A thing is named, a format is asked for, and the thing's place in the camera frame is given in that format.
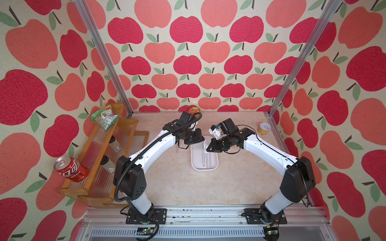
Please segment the white rectangular tray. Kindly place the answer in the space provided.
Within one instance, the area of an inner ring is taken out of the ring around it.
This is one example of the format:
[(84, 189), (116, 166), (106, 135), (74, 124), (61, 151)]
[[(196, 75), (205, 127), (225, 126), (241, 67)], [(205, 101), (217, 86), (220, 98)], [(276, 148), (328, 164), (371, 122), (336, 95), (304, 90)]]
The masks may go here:
[(219, 166), (218, 154), (207, 152), (212, 137), (204, 136), (205, 140), (191, 145), (191, 166), (196, 172), (214, 171)]

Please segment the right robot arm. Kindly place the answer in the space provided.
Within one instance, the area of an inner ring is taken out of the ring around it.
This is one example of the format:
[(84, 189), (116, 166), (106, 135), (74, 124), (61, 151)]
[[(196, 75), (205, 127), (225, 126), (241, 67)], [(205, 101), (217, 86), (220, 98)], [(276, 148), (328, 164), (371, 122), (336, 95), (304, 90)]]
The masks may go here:
[(283, 209), (300, 202), (316, 186), (311, 161), (306, 157), (297, 158), (285, 153), (259, 138), (249, 129), (221, 131), (219, 126), (209, 130), (214, 137), (211, 139), (207, 152), (221, 153), (237, 146), (271, 165), (283, 176), (279, 191), (261, 206), (262, 212), (276, 215)]

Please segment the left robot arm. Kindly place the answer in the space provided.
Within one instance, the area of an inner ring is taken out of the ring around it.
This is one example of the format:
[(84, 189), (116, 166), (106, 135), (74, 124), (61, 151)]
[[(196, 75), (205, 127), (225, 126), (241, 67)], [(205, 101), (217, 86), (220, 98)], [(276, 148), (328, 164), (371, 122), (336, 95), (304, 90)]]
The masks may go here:
[(127, 202), (139, 214), (150, 218), (154, 205), (148, 199), (145, 174), (150, 166), (169, 148), (183, 140), (190, 146), (203, 142), (202, 131), (195, 124), (202, 113), (190, 114), (184, 111), (179, 119), (164, 125), (157, 137), (130, 157), (121, 156), (116, 164), (113, 184), (114, 201)]

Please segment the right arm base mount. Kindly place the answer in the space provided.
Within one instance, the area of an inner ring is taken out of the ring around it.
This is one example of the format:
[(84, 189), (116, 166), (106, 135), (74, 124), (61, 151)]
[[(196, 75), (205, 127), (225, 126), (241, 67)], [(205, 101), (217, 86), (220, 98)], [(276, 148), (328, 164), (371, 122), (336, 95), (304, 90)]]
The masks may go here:
[(272, 214), (268, 210), (260, 208), (245, 208), (240, 215), (245, 218), (248, 225), (286, 225), (287, 219), (283, 211)]

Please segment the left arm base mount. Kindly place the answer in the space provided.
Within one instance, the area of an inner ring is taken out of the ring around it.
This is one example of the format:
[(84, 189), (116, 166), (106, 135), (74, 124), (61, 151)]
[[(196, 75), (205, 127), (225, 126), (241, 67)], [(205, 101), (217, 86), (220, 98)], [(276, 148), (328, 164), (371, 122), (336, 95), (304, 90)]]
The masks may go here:
[(154, 222), (164, 225), (166, 223), (167, 209), (151, 208), (147, 214), (138, 213), (130, 209), (126, 217), (127, 225), (154, 225)]

